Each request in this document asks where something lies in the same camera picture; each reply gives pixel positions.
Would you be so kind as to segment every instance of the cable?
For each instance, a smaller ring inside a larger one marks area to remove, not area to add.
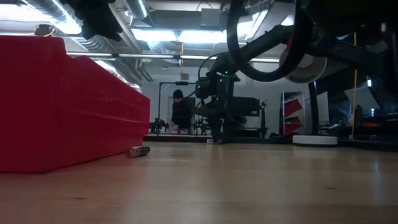
[[[356,47],[356,32],[354,33],[354,46]],[[351,128],[351,138],[354,138],[354,131],[355,131],[355,108],[356,108],[356,80],[358,77],[358,70],[355,68],[354,72],[354,105],[353,105],[353,126]]]
[[[206,4],[209,5],[211,8],[213,8],[213,6],[211,6],[210,3],[206,2],[206,1],[201,1],[201,2],[199,2],[199,5],[198,5],[198,7],[197,7],[197,10],[199,10],[199,6],[200,6],[202,3],[206,3]]]
[[[213,54],[213,55],[207,57],[206,59],[204,59],[204,61],[200,64],[199,69],[198,69],[198,80],[200,79],[200,70],[201,70],[201,68],[204,66],[204,64],[205,64],[209,59],[211,59],[212,57],[219,56],[219,55],[221,55],[221,54],[223,54],[223,53],[224,53],[224,52],[220,52],[220,53],[217,53],[217,54]]]
[[[207,57],[206,59],[204,59],[204,61],[202,61],[202,63],[201,63],[200,66],[199,66],[199,69],[198,69],[198,80],[200,79],[200,70],[201,70],[201,68],[204,66],[204,64],[205,64],[209,59],[211,59],[212,57],[219,56],[219,55],[221,55],[221,54],[223,54],[223,53],[224,53],[224,52],[220,52],[220,53],[217,53],[217,54],[210,55],[209,57]],[[205,106],[205,105],[206,105],[204,99],[200,99],[200,103],[201,103],[202,106]]]
[[[310,43],[313,22],[301,10],[301,0],[296,0],[294,31],[289,54],[277,70],[260,72],[250,66],[243,58],[238,42],[237,26],[243,7],[243,0],[232,0],[227,21],[227,45],[234,63],[249,78],[259,82],[272,82],[281,79],[296,69]]]
[[[188,99],[189,97],[191,97],[192,95],[195,94],[195,91],[193,91],[192,93],[190,93],[188,96],[184,97],[184,99]]]
[[[51,33],[44,35],[44,37],[50,37],[55,32],[55,28],[52,29]]]

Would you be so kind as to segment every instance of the black cable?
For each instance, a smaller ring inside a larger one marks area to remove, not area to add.
[[[242,11],[242,6],[243,0],[232,0],[227,21],[227,45],[234,63],[246,76],[259,82],[272,82],[285,77],[294,69],[296,69],[310,43],[313,23],[302,12],[300,8],[301,0],[296,0],[294,18],[295,27],[289,54],[284,64],[273,72],[260,72],[259,70],[250,66],[241,55],[238,42],[237,26],[240,13]]]
[[[193,91],[192,93],[190,93],[188,96],[184,97],[184,99],[188,99],[189,97],[191,97],[192,95],[195,94],[195,91]]]
[[[199,69],[198,69],[198,80],[200,79],[200,70],[201,70],[201,68],[205,65],[205,63],[206,63],[209,59],[211,59],[212,57],[219,56],[219,55],[221,55],[221,54],[223,54],[223,53],[224,53],[224,52],[220,52],[220,53],[217,53],[217,54],[213,54],[213,55],[207,57],[206,59],[204,59],[204,61],[202,61],[202,63],[201,63],[200,66],[199,66]]]
[[[223,53],[224,53],[224,52],[220,52],[220,53],[217,53],[217,54],[210,55],[209,57],[207,57],[206,59],[204,59],[204,61],[202,61],[202,63],[201,63],[200,66],[199,66],[199,69],[198,69],[198,80],[200,79],[200,70],[201,70],[201,68],[204,66],[204,64],[205,64],[209,59],[211,59],[212,57],[219,56],[219,55],[221,55],[221,54],[223,54]],[[206,105],[204,99],[200,99],[200,103],[201,103],[202,106],[205,106],[205,105]]]

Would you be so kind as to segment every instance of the fluorescent light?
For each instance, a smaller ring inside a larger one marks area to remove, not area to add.
[[[178,41],[192,44],[217,44],[222,39],[221,31],[185,30],[181,32]]]
[[[190,59],[190,60],[205,60],[208,58],[207,56],[196,56],[196,55],[181,55],[181,59]]]
[[[87,57],[112,57],[109,53],[93,53],[93,52],[67,52],[67,55],[72,57],[87,56]]]
[[[49,22],[51,22],[56,28],[60,29],[65,34],[79,34],[81,33],[80,24],[77,23],[70,15],[69,12],[58,2],[58,0],[51,0],[54,3],[54,6],[60,11],[63,19],[58,20],[52,16],[47,16],[41,13],[40,9],[36,9],[34,5],[29,4],[29,1],[22,0],[27,6],[29,6],[34,11],[39,14],[45,16]]]
[[[23,32],[0,32],[0,35],[14,35],[14,36],[26,36],[26,35],[35,35],[34,33],[23,33]]]
[[[49,18],[26,5],[0,4],[1,20],[21,22],[48,22]]]
[[[240,22],[238,24],[237,30],[239,40],[244,40],[244,37],[250,32],[253,24],[253,21]],[[132,33],[137,40],[146,42],[180,41],[189,44],[226,43],[226,30],[223,32],[213,30],[183,30],[178,38],[172,30],[132,29]]]
[[[116,61],[116,58],[106,58],[106,57],[103,57],[103,58],[101,58],[101,57],[92,57],[91,58],[92,60],[102,60],[102,61]]]
[[[261,63],[279,63],[277,58],[254,58],[250,62],[261,62]]]
[[[126,58],[148,58],[148,59],[173,59],[174,55],[156,55],[156,54],[119,54],[120,57]]]
[[[282,21],[281,25],[282,26],[294,25],[294,16],[291,14],[287,15],[286,19],[284,21]]]
[[[146,42],[176,41],[177,36],[171,30],[141,30],[131,29],[137,40]]]

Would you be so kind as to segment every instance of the ceiling light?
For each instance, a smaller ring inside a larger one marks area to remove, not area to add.
[[[277,58],[254,58],[250,62],[262,62],[262,63],[279,63]]]
[[[94,52],[67,52],[67,55],[72,57],[87,56],[87,57],[112,57],[110,53],[94,53]]]
[[[141,30],[131,29],[137,40],[146,42],[176,41],[177,36],[171,30]]]
[[[112,61],[112,62],[116,61],[116,58],[106,58],[106,57],[103,57],[103,58],[101,58],[101,57],[92,57],[91,59],[92,60],[102,60],[102,61]]]
[[[294,15],[288,15],[284,21],[281,23],[282,26],[294,25]]]
[[[174,55],[156,55],[156,54],[119,54],[120,57],[126,58],[156,58],[156,59],[173,59]]]
[[[26,5],[0,4],[1,20],[21,22],[46,22],[48,17],[32,10]]]
[[[185,30],[181,32],[178,41],[191,44],[217,44],[222,42],[221,31]]]
[[[31,32],[0,32],[0,35],[29,36],[35,34]]]

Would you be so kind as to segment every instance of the person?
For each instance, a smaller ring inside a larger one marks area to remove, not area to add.
[[[175,90],[173,93],[173,115],[172,129],[180,133],[182,129],[191,128],[192,107],[184,98],[181,90]]]

